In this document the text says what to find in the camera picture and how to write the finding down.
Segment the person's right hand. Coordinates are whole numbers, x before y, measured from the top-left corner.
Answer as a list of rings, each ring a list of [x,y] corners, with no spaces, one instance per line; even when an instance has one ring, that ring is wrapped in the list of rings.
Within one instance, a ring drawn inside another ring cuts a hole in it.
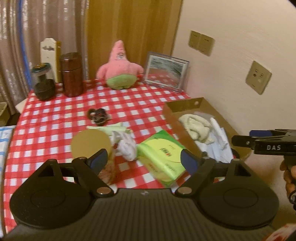
[[[295,206],[295,164],[290,160],[284,159],[280,165],[285,180],[285,189],[288,200]]]

